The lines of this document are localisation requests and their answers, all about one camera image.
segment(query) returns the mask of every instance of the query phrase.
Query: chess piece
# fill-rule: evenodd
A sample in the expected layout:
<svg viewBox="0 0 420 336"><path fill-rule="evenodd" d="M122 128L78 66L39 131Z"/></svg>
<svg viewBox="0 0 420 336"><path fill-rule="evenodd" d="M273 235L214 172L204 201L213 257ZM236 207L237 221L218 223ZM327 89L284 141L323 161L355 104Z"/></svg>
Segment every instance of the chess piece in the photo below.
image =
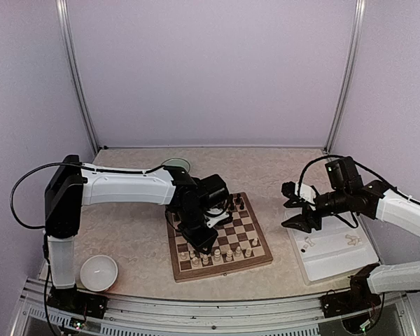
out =
<svg viewBox="0 0 420 336"><path fill-rule="evenodd" d="M241 247L238 246L237 249L235 250L235 257L239 257L241 255Z"/></svg>
<svg viewBox="0 0 420 336"><path fill-rule="evenodd" d="M232 255L233 255L232 250L227 251L227 254L225 255L225 259L227 261L232 261Z"/></svg>
<svg viewBox="0 0 420 336"><path fill-rule="evenodd" d="M308 245L310 245L311 247L316 245L316 243L313 243L309 237L305 237L305 243L308 243Z"/></svg>
<svg viewBox="0 0 420 336"><path fill-rule="evenodd" d="M215 261L219 261L221 259L221 250L215 251Z"/></svg>

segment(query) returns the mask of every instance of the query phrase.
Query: robotic arm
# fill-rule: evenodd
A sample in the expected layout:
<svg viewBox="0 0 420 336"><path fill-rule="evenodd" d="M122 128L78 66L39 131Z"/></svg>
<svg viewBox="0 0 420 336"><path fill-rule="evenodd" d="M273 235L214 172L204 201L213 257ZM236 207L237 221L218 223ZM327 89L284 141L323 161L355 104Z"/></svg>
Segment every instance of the robotic arm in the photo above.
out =
<svg viewBox="0 0 420 336"><path fill-rule="evenodd" d="M406 197L384 179L363 185L351 157L329 162L325 168L334 191L317 195L313 187L293 182L282 185L287 208L302 213L282 225L310 233L321 229L321 219L344 212L363 214L397 225L420 237L420 202ZM351 289L362 298L391 291L420 291L420 261L400 265L368 265L351 278Z"/></svg>
<svg viewBox="0 0 420 336"><path fill-rule="evenodd" d="M211 252L218 236L213 226L232 220L225 211L230 194L219 175L201 180L180 167L98 167L81 164L77 155L67 156L64 162L72 165L60 167L45 189L45 254L48 253L52 283L57 290L75 287L74 236L78 234L83 205L165 205L165 215L172 213L180 218L177 230L201 253Z"/></svg>

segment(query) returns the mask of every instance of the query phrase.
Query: purple wall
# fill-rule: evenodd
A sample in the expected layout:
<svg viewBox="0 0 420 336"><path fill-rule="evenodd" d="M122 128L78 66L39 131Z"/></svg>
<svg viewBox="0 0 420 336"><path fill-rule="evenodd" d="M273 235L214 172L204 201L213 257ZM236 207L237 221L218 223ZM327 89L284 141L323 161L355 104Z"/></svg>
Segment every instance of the purple wall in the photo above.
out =
<svg viewBox="0 0 420 336"><path fill-rule="evenodd" d="M325 144L355 1L69 1L107 146Z"/></svg>
<svg viewBox="0 0 420 336"><path fill-rule="evenodd" d="M42 261L42 232L12 219L9 192L31 168L69 153L92 158L55 2L0 0L0 336ZM52 173L41 172L17 192L17 211L28 224L43 224L43 189Z"/></svg>
<svg viewBox="0 0 420 336"><path fill-rule="evenodd" d="M420 1L368 1L335 153L352 155L420 200ZM420 239L368 222L384 262L420 259ZM420 293L411 301L420 325Z"/></svg>

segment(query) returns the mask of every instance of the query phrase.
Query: chessboard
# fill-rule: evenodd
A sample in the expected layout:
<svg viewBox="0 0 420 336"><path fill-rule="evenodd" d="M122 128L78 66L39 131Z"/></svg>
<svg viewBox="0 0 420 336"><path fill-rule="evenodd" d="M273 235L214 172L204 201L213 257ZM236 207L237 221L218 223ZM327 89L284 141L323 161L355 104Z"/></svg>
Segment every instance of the chessboard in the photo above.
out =
<svg viewBox="0 0 420 336"><path fill-rule="evenodd" d="M234 200L237 198L234 207L229 210L232 212L233 221L214 227L218 231L218 238L211 249L211 254L205 261L203 261L204 255L196 252L180 232L167 225L169 251L176 282L217 277L268 265L272 262L271 251L246 193L234 194ZM177 227L179 222L174 221L174 217L170 216L169 218L174 227ZM241 249L239 255L235 253L237 248L238 252ZM220 251L220 257L215 256L216 250ZM230 261L227 258L229 250L233 252L231 260L229 257ZM191 262L190 254L192 257L193 254L197 257L196 265Z"/></svg>

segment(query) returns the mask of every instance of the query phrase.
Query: beige marble surface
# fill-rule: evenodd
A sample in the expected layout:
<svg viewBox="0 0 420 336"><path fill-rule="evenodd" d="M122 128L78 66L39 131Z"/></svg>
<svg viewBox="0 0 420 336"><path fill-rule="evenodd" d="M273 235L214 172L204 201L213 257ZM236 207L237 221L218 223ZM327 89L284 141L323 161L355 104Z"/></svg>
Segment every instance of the beige marble surface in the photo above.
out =
<svg viewBox="0 0 420 336"><path fill-rule="evenodd" d="M77 281L81 265L90 256L105 254L118 264L119 274L110 292L147 298L184 300L252 300L284 298L346 288L348 279L313 286L304 284L284 216L281 184L296 181L319 150L282 148L159 148L102 150L94 163L109 167L147 169L167 158L185 158L190 174L220 174L231 193L246 192L274 261L271 265L227 276L176 283L169 256L163 207L154 204L96 204L83 207L76 238ZM323 163L307 172L306 182L321 192L329 188Z"/></svg>

